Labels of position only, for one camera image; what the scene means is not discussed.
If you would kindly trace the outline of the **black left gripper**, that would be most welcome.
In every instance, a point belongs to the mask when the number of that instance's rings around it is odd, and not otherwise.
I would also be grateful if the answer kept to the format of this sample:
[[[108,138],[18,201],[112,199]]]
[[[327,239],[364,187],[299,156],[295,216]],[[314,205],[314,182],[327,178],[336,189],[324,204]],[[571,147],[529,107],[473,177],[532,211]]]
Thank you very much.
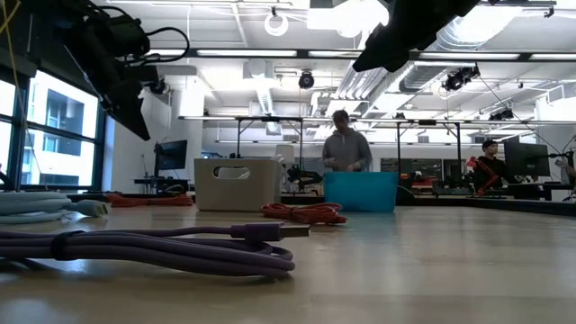
[[[142,140],[150,140],[141,112],[140,93],[145,86],[158,85],[155,67],[129,67],[100,45],[65,40],[64,47],[96,92],[103,109],[116,122]]]

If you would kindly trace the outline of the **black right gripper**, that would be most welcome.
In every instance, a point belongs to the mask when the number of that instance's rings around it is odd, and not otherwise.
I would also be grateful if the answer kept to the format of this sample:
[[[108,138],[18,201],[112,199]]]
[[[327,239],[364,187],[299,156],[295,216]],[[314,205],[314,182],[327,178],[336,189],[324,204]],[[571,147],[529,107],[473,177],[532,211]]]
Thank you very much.
[[[479,0],[393,0],[386,27],[369,36],[353,64],[356,72],[385,68],[394,72],[409,59],[413,49],[424,50],[436,41],[437,33],[455,17],[464,17]]]

